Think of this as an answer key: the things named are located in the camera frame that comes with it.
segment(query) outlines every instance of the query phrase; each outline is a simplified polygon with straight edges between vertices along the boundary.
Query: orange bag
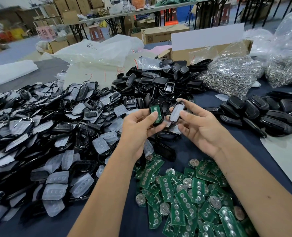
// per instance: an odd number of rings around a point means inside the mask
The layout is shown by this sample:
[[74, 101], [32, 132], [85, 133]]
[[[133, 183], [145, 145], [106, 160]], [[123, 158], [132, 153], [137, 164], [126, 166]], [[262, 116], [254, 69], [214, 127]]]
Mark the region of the orange bag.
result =
[[132, 5], [136, 9], [143, 8], [145, 6], [146, 0], [132, 0]]

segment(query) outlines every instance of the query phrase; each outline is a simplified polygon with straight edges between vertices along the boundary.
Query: hand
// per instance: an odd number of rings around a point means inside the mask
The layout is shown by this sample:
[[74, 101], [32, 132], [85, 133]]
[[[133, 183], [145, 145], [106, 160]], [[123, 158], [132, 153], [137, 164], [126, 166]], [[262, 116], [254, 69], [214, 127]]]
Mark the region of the hand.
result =
[[188, 137], [201, 151], [215, 158], [221, 147], [232, 139], [232, 135], [223, 127], [216, 117], [209, 111], [185, 99], [177, 99], [177, 102], [183, 101], [185, 107], [190, 109], [193, 114], [186, 111], [180, 111], [178, 129]]
[[149, 115], [148, 109], [140, 109], [126, 116], [123, 121], [123, 130], [117, 148], [121, 149], [124, 155], [132, 157], [135, 163], [143, 153], [145, 140], [162, 131], [167, 123], [153, 127], [158, 112]]

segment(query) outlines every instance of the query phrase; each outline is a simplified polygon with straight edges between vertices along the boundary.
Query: dark blue tablecloth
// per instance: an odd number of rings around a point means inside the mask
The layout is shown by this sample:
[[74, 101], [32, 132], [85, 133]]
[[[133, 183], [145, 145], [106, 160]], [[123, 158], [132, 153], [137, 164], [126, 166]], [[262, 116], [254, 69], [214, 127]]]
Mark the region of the dark blue tablecloth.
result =
[[[261, 88], [252, 88], [249, 95], [264, 95], [271, 91], [272, 88], [265, 83], [261, 82]], [[292, 92], [292, 85], [287, 87], [276, 88], [275, 90]], [[204, 94], [195, 96], [195, 103], [201, 107], [219, 106], [222, 101], [215, 97], [217, 93], [214, 91], [207, 91]], [[241, 130], [236, 127], [226, 126], [230, 133], [244, 146], [246, 149], [265, 167], [277, 180], [280, 182], [291, 194], [292, 183], [288, 177], [284, 174], [278, 164], [274, 161], [271, 155], [266, 151], [260, 139], [255, 136], [251, 131]], [[169, 145], [175, 149], [177, 153], [177, 160], [174, 163], [166, 161], [160, 169], [160, 175], [164, 175], [166, 169], [174, 168], [177, 171], [183, 172], [184, 167], [188, 165], [188, 162], [192, 158], [201, 160], [204, 158], [203, 154], [191, 141], [184, 136], [181, 140], [175, 143], [169, 143]], [[135, 202], [136, 182], [132, 176], [130, 188], [128, 191], [125, 208], [123, 212], [122, 224], [120, 229], [120, 236], [123, 237], [144, 237], [144, 236], [163, 236], [162, 230], [166, 222], [166, 218], [158, 229], [148, 229], [148, 211], [147, 208], [138, 207]], [[75, 203], [73, 206], [65, 209], [59, 215], [50, 218], [44, 216], [37, 219], [29, 226], [23, 226], [19, 224], [19, 217], [23, 211], [23, 208], [9, 220], [8, 222], [0, 223], [0, 236], [11, 237], [65, 237], [78, 215], [80, 214], [85, 201]]]

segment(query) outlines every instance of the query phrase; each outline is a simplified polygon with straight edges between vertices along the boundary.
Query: warehouse floor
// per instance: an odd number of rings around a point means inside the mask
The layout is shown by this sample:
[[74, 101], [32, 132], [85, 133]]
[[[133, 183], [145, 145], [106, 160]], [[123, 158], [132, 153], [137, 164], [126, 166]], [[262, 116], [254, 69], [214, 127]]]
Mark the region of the warehouse floor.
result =
[[[268, 17], [268, 20], [264, 26], [264, 29], [269, 30], [270, 32], [274, 33], [276, 28], [281, 22], [282, 16], [286, 10], [288, 3], [281, 3], [274, 19], [272, 19], [273, 13], [276, 9], [276, 4], [273, 5], [271, 9], [271, 13]], [[180, 7], [177, 8], [177, 15], [179, 24], [184, 24], [186, 15], [189, 11], [189, 6], [187, 7]], [[235, 20], [235, 15], [237, 11], [237, 6], [234, 6], [231, 8], [230, 11], [230, 19], [229, 24], [233, 24]], [[262, 26], [262, 21], [260, 21], [258, 24], [256, 24], [255, 28], [259, 28]], [[245, 30], [251, 29], [252, 24], [249, 24], [249, 22], [245, 26]], [[106, 39], [110, 38], [110, 35], [108, 34], [109, 28], [102, 28], [103, 35]], [[0, 52], [0, 65], [12, 63], [19, 60], [33, 60], [38, 61], [40, 58], [40, 54], [36, 51], [35, 44], [40, 41], [40, 38], [38, 36], [34, 36], [28, 39], [23, 39], [20, 41], [9, 43], [10, 48], [7, 50], [4, 50]], [[145, 46], [145, 49], [152, 49], [155, 46], [158, 45], [170, 45], [170, 42], [161, 42], [161, 43], [154, 43], [154, 44], [148, 44]]]

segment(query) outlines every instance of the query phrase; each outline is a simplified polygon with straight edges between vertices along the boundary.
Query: bag of key rings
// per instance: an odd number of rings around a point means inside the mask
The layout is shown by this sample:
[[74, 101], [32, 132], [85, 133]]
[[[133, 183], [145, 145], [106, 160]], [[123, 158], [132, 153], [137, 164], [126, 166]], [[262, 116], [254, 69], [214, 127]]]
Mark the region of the bag of key rings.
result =
[[292, 12], [278, 26], [273, 43], [265, 75], [274, 88], [292, 83]]
[[197, 79], [203, 79], [204, 84], [225, 95], [246, 95], [252, 84], [264, 73], [264, 63], [254, 61], [246, 44], [236, 42], [230, 44], [220, 54], [216, 47], [206, 47], [190, 52], [191, 64], [203, 59], [212, 59], [208, 70], [202, 72]]

